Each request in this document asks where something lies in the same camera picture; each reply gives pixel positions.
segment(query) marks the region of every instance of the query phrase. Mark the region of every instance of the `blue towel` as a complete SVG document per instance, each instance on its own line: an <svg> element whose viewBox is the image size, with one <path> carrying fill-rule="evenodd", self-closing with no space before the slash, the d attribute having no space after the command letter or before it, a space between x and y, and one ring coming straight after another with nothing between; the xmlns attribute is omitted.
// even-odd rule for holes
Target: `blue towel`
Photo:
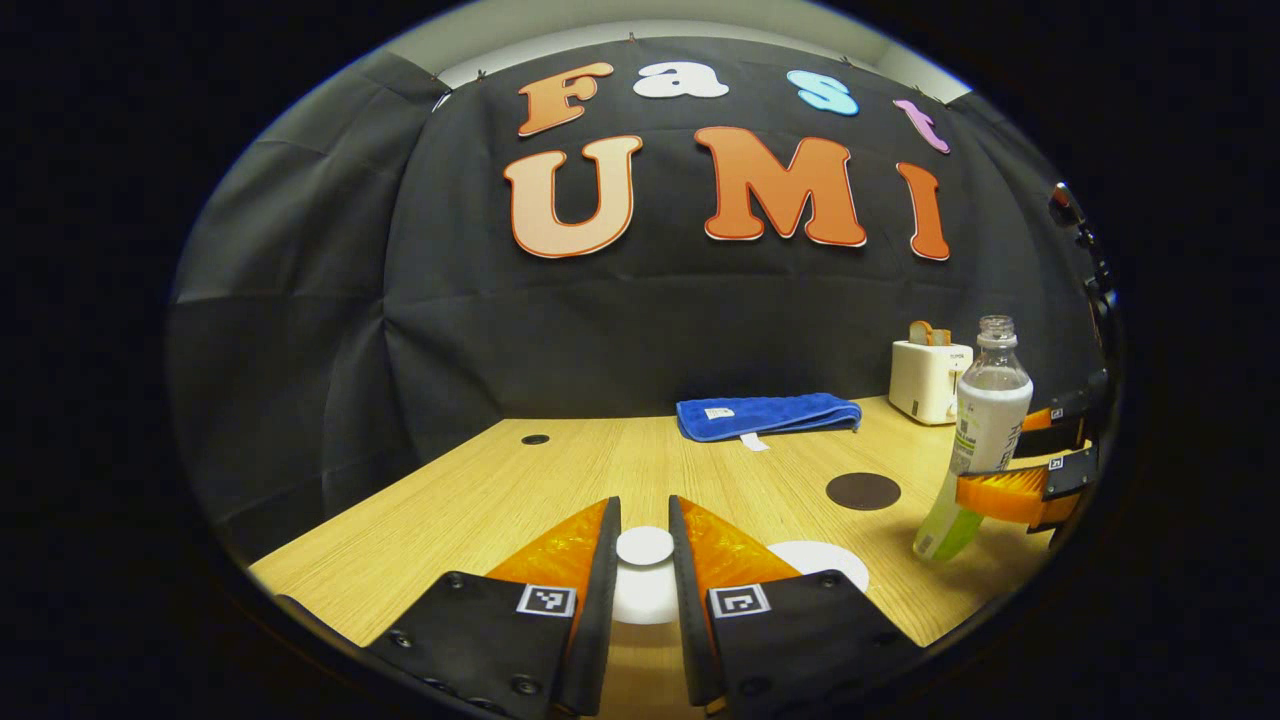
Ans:
<svg viewBox="0 0 1280 720"><path fill-rule="evenodd" d="M698 442L824 425L852 425L858 429L861 420L863 409L856 402L826 392L795 397L717 397L676 404L680 433Z"/></svg>

